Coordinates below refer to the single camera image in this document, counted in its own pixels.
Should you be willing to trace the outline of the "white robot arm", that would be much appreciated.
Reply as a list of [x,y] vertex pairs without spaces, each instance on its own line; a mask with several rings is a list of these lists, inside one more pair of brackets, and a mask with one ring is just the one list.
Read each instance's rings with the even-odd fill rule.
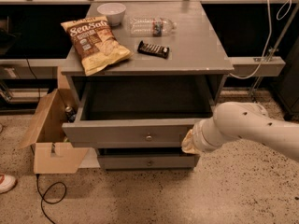
[[299,161],[299,125],[270,119],[265,108],[256,103],[217,105],[211,118],[196,122],[187,132],[181,148],[185,153],[201,154],[238,139],[261,143]]

